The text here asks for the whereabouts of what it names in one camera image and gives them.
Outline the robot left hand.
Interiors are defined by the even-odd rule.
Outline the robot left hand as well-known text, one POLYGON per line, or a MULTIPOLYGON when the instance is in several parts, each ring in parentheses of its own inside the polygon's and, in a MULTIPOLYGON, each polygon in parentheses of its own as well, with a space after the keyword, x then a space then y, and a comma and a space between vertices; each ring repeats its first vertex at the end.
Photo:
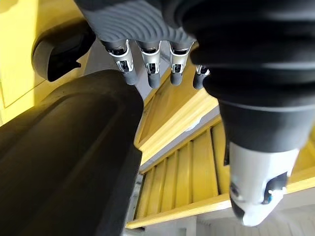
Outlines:
POLYGON ((284 196, 315 120, 312 0, 152 0, 172 28, 199 44, 194 64, 219 102, 229 196, 244 226, 259 225, 284 196))

